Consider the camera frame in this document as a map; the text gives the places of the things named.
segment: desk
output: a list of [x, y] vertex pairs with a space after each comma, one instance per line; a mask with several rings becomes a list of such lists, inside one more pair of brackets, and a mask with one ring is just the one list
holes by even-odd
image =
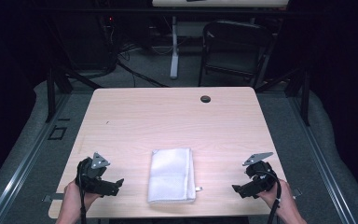
[[[187, 2], [186, 0], [153, 0], [153, 7], [286, 7], [288, 0], [203, 0]], [[172, 17], [172, 79], [178, 77], [178, 45], [176, 17]]]
[[[208, 95], [210, 103], [200, 97]], [[149, 204], [153, 149], [191, 147], [194, 203]], [[76, 176], [78, 163], [98, 151], [110, 161], [103, 180], [124, 178], [116, 197], [98, 199], [88, 217], [213, 217], [269, 214], [262, 200], [242, 199], [231, 185], [251, 181], [242, 163], [273, 152], [268, 161], [285, 179], [255, 92], [251, 88], [98, 89], [80, 127], [57, 192]], [[62, 201], [48, 214], [57, 218]]]

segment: gray carpet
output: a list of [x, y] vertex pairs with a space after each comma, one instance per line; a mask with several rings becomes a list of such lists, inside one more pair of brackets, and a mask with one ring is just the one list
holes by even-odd
[[[165, 85], [196, 86], [200, 67], [198, 50], [193, 47], [181, 48], [180, 52], [179, 78], [176, 80], [169, 78], [171, 54], [161, 55], [152, 51], [134, 50], [130, 52], [129, 61], [123, 59], [121, 61], [135, 72], [152, 77]], [[92, 73], [83, 71], [85, 76], [90, 74]], [[51, 133], [54, 127], [66, 128], [66, 131], [62, 140], [48, 140], [48, 134], [43, 135], [43, 141], [39, 144], [40, 153], [17, 197], [12, 204], [7, 205], [7, 213], [3, 217], [2, 223], [54, 223], [54, 220], [48, 217], [49, 203], [43, 203], [42, 199], [45, 194], [50, 194], [57, 188], [92, 94], [89, 87], [77, 80], [71, 81], [75, 90], [71, 95], [59, 94], [57, 100], [59, 101], [61, 96], [63, 103], [60, 113], [51, 124], [44, 123], [47, 117], [46, 83], [35, 88], [38, 98], [33, 115], [0, 171], [0, 196], [22, 159], [29, 150], [35, 147], [35, 142], [43, 128], [48, 128], [48, 133]], [[97, 77], [93, 81], [104, 87], [112, 88], [154, 87], [138, 77], [132, 77], [130, 73], [120, 67], [108, 76]], [[241, 78], [222, 78], [217, 74], [205, 76], [203, 83], [203, 86], [248, 85]], [[315, 165], [310, 142], [304, 134], [301, 122], [296, 118], [297, 111], [290, 105], [291, 99], [284, 97], [280, 86], [271, 92], [258, 94], [258, 99], [287, 180], [292, 188], [299, 188], [303, 192], [303, 195], [297, 199], [301, 214], [309, 223], [342, 223]], [[323, 149], [324, 155], [337, 177], [343, 196], [348, 201], [358, 222], [358, 185], [337, 155], [329, 119], [319, 100], [313, 94], [310, 98], [310, 124], [318, 144]], [[120, 223], [146, 221], [120, 220]], [[221, 223], [232, 222], [233, 219], [221, 219]], [[97, 220], [90, 220], [89, 223], [97, 223]], [[250, 223], [267, 223], [267, 217], [250, 217]]]

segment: towel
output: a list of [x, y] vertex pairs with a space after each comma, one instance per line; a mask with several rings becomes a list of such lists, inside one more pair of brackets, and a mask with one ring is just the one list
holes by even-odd
[[149, 203], [191, 203], [196, 200], [190, 148], [153, 150]]

